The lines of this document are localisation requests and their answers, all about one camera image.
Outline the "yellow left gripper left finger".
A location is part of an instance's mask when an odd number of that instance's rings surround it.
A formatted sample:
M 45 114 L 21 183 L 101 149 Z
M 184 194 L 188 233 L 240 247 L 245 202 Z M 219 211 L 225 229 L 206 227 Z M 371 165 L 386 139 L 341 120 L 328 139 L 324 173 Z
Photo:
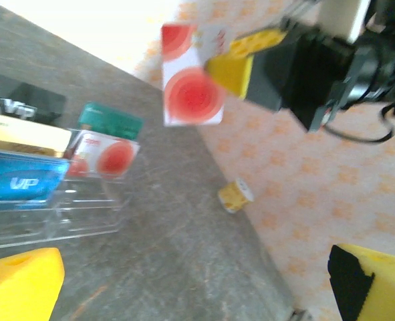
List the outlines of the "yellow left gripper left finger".
M 49 320 L 65 276 L 59 249 L 0 259 L 0 320 Z

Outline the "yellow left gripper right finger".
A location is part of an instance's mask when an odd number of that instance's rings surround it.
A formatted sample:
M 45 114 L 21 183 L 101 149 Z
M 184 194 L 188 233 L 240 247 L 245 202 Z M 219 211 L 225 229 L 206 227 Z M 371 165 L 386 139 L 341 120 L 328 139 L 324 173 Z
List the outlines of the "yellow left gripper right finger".
M 333 245 L 328 273 L 342 320 L 395 320 L 395 255 Z

